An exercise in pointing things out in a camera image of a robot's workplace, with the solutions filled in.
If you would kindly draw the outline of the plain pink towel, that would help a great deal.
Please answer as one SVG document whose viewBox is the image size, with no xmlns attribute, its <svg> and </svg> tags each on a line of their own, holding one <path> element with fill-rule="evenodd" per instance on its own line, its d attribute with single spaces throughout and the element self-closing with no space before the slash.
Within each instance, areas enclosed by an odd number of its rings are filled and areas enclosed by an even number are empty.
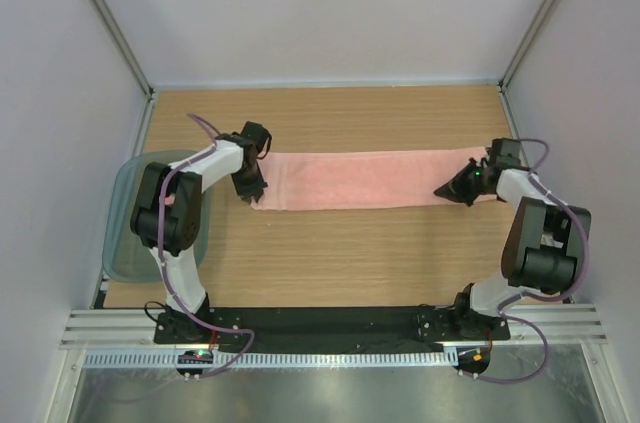
<svg viewBox="0 0 640 423">
<path fill-rule="evenodd" d="M 434 194 L 486 149 L 271 153 L 260 163 L 267 188 L 255 210 L 318 211 L 448 205 Z"/>
</svg>

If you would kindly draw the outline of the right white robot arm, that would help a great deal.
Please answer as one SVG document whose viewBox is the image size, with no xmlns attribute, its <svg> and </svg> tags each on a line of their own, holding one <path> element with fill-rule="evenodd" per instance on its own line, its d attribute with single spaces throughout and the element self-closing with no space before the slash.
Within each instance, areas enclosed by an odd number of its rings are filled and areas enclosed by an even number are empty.
<svg viewBox="0 0 640 423">
<path fill-rule="evenodd" d="M 511 205 L 515 215 L 500 270 L 467 285 L 447 309 L 453 332 L 480 339 L 506 325 L 504 311 L 523 298 L 557 302 L 571 296 L 590 262 L 591 212 L 566 203 L 545 187 L 537 167 L 521 161 L 523 139 L 498 138 L 434 195 L 472 206 L 485 195 Z"/>
</svg>

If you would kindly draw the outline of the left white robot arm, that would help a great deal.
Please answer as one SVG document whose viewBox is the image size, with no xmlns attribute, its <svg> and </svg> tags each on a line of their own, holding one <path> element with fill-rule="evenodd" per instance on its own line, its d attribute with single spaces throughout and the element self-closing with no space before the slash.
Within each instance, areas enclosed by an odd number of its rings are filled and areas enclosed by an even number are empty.
<svg viewBox="0 0 640 423">
<path fill-rule="evenodd" d="M 208 295 L 193 249 L 200 232 L 202 197 L 230 177 L 242 201 L 259 202 L 268 187 L 259 162 L 272 142 L 270 132 L 259 123 L 247 122 L 239 132 L 219 133 L 202 118 L 195 121 L 211 143 L 182 160 L 148 164 L 130 219 L 132 233 L 156 261 L 168 307 L 180 315 L 177 331 L 191 343 L 204 341 L 217 329 L 208 315 Z"/>
</svg>

